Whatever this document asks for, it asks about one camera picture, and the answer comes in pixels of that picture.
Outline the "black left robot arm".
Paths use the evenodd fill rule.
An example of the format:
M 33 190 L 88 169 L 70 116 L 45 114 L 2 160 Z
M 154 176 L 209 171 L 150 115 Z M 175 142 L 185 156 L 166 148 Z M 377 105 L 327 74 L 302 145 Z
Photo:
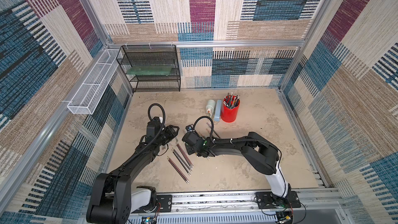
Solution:
M 94 181 L 86 221 L 91 224 L 126 224 L 132 212 L 141 207 L 157 206 L 156 190 L 140 186 L 132 190 L 132 182 L 158 156 L 160 148 L 177 137 L 179 127 L 165 125 L 165 110 L 161 117 L 150 117 L 147 131 L 131 157 L 110 173 L 101 173 Z

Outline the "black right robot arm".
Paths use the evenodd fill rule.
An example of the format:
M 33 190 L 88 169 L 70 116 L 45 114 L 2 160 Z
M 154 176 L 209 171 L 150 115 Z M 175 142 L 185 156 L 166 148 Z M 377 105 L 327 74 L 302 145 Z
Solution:
M 202 119 L 210 121 L 210 133 L 206 138 L 200 136 L 195 129 Z M 257 172 L 265 175 L 271 192 L 276 198 L 287 198 L 290 188 L 280 166 L 282 151 L 277 146 L 256 132 L 249 132 L 241 138 L 230 139 L 218 138 L 213 136 L 213 133 L 214 122 L 208 116 L 202 116 L 195 123 L 186 126 L 182 141 L 187 153 L 204 158 L 221 155 L 242 156 Z

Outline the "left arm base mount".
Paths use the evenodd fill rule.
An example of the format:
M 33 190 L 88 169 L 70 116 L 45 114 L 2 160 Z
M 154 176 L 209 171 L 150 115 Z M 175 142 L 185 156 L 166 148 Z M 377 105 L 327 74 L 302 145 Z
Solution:
M 160 213 L 170 213 L 172 211 L 173 196 L 172 195 L 158 195 L 155 207 L 141 207 L 133 214 L 154 214 L 158 209 Z

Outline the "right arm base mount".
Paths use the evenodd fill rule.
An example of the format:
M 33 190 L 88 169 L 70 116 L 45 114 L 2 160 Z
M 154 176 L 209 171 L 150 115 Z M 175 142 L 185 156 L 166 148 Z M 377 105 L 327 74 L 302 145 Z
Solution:
M 259 209 L 301 208 L 296 191 L 289 191 L 284 198 L 273 195 L 271 191 L 256 192 L 254 202 L 257 203 Z

